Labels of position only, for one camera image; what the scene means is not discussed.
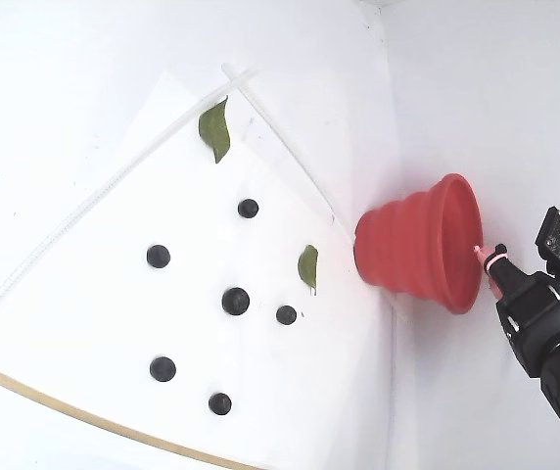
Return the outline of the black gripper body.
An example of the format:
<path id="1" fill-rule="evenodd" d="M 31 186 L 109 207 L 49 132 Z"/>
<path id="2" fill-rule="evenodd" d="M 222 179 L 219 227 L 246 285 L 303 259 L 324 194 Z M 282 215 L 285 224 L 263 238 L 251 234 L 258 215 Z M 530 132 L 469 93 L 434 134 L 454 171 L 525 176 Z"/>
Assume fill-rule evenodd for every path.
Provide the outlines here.
<path id="1" fill-rule="evenodd" d="M 559 284 L 545 274 L 533 274 L 516 291 L 504 294 L 496 309 L 517 360 L 529 377 L 538 378 L 560 346 Z"/>

